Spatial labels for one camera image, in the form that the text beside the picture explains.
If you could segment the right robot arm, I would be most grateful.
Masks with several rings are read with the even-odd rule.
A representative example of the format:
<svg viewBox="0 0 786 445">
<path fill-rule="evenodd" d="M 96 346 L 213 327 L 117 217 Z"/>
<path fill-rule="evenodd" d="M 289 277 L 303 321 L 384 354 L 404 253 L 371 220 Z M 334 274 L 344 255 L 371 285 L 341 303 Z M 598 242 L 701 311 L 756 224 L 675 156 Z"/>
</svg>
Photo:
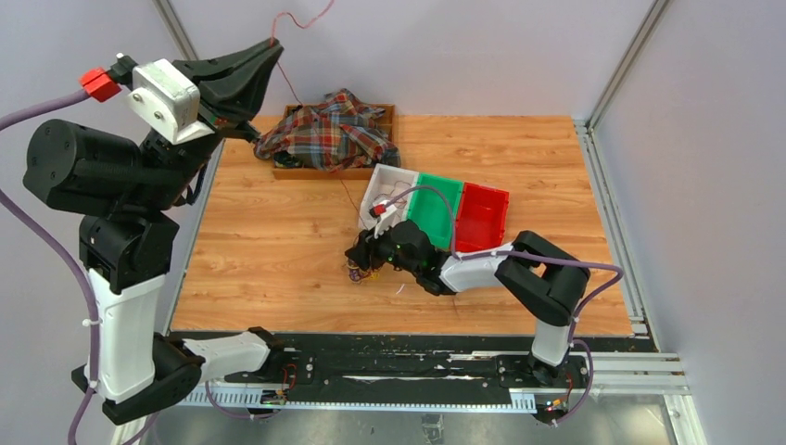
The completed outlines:
<svg viewBox="0 0 786 445">
<path fill-rule="evenodd" d="M 537 320 L 529 352 L 532 378 L 551 387 L 566 375 L 571 323 L 590 271 L 542 236 L 522 231 L 511 243 L 460 256 L 435 247 L 415 222 L 404 221 L 381 234 L 361 231 L 345 255 L 364 273 L 386 264 L 410 273 L 435 296 L 505 288 Z"/>
</svg>

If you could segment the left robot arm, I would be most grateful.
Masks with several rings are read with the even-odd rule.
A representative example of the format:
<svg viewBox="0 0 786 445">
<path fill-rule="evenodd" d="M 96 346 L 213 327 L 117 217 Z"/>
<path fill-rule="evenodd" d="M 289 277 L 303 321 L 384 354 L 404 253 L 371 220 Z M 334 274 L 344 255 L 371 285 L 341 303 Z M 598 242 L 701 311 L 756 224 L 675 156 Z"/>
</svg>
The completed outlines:
<svg viewBox="0 0 786 445">
<path fill-rule="evenodd" d="M 82 216 L 80 267 L 94 292 L 97 344 L 71 377 L 101 397 L 115 425 L 169 408 L 213 379 L 250 372 L 272 383 L 284 371 L 262 328 L 208 340 L 155 328 L 179 230 L 168 211 L 194 201 L 198 175 L 223 141 L 258 136 L 251 121 L 282 53 L 270 38 L 202 60 L 140 64 L 121 55 L 86 72 L 82 94 L 102 102 L 127 89 L 129 108 L 150 128 L 142 142 L 60 119 L 32 135 L 25 188 L 50 209 Z"/>
</svg>

